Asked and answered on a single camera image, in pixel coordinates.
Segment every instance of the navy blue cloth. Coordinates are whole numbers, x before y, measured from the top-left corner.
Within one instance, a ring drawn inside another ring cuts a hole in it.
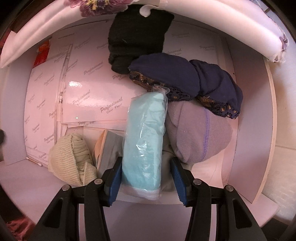
[[[197,98],[216,115],[235,119],[240,113],[242,90],[216,64],[154,53],[133,60],[129,69],[130,79],[148,91],[155,84],[168,87],[169,101]]]

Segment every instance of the beige knit fabric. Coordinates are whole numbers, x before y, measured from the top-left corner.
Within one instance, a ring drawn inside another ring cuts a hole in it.
[[[81,136],[61,137],[49,151],[48,170],[70,185],[83,186],[96,179],[96,168]]]

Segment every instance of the tiled floor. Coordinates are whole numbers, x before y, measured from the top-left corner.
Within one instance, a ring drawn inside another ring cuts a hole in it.
[[[281,206],[276,218],[289,223],[296,213],[296,43],[279,18],[290,46],[283,64],[270,63],[277,103],[277,136],[271,170],[263,194]]]

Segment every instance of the light blue folded cloth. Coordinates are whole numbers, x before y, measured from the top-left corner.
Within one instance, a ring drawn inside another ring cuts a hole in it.
[[[135,97],[128,110],[122,161],[122,191],[159,198],[167,99],[161,92]]]

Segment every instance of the embroidered flower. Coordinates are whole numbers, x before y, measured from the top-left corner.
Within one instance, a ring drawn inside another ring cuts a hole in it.
[[[79,6],[82,17],[123,12],[134,0],[65,0],[71,8]]]

